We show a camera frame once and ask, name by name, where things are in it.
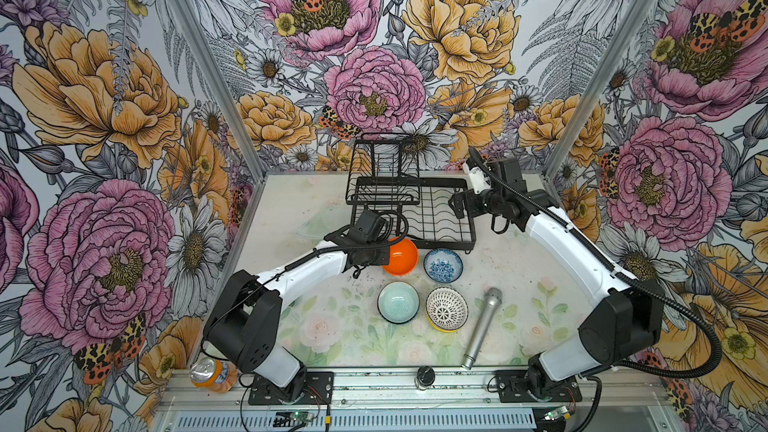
dish rack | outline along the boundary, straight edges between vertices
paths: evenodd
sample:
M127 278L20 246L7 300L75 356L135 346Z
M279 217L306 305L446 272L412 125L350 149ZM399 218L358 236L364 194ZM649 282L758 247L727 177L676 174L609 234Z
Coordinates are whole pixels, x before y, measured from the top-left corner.
M346 190L351 223L366 209L399 212L408 220L408 238L418 248L469 253L475 247L475 223L469 216L457 218L448 204L456 192L467 190L466 180L421 177L417 150L411 138L356 140ZM389 237L400 235L402 226L402 220L392 216Z

microphone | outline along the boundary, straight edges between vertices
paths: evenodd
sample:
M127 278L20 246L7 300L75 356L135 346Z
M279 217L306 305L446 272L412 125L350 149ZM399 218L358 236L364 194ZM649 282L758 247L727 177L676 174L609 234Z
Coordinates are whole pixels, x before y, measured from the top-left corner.
M488 292L485 293L485 300L482 312L480 312L480 318L475 325L475 330L472 332L472 338L469 339L467 344L467 350L464 352L464 360L462 361L462 367L469 370L475 364L475 360L478 358L480 352L480 346L485 340L485 334L488 332L488 328L491 326L491 320L496 310L502 306L502 291L496 287L491 287Z

mounting plate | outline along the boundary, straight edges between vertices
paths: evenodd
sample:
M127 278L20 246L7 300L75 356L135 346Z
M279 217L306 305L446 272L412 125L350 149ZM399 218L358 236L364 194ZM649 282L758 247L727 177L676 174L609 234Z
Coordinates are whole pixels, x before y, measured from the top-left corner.
M502 404L542 402L531 396L528 392L528 382L525 379L526 370L496 370L494 379L496 380L496 389L498 399ZM574 402L581 402L581 391L578 388L576 379L566 380L563 387L554 389L553 402L570 402L573 395Z
M320 405L330 404L333 396L333 372L306 372L305 388L312 387L320 394ZM275 385L258 374L254 374L254 384L250 389L248 405L286 405L280 400L280 395L275 391ZM304 390L292 404L288 405L312 405L317 406L314 394Z

floral tablecloth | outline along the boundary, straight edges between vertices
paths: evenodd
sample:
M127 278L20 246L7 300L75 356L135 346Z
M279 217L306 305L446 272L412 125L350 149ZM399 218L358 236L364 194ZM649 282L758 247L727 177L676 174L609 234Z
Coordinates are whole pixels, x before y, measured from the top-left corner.
M531 181L538 178L528 180L529 187L535 187ZM296 232L318 212L347 207L345 186L342 175L270 176L238 270L258 273L305 254L316 241L300 238ZM325 281L283 311L278 342L311 367L456 366L489 287L500 288L504 299L478 365L523 364L531 355L570 337L584 320L588 304L565 270L514 226L496 235L490 230L490 219L479 218L475 227L475 250L459 253L464 273L450 284L469 306L469 318L459 331L437 331L427 321L427 295L442 285L431 280L419 263L403 278L369 267L357 280L345 273ZM426 252L419 251L421 258ZM376 306L381 289L395 280L411 284L420 299L417 316L404 325L385 321Z

blue patterned bowl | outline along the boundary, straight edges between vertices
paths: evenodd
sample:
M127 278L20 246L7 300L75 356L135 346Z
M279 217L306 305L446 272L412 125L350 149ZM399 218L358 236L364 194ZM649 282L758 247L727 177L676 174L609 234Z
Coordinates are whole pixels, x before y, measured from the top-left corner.
M404 324L418 312L418 293L406 282L393 282L379 293L379 313L388 322Z
M462 276L464 264L453 250L436 248L424 257L424 270L433 281L450 284Z

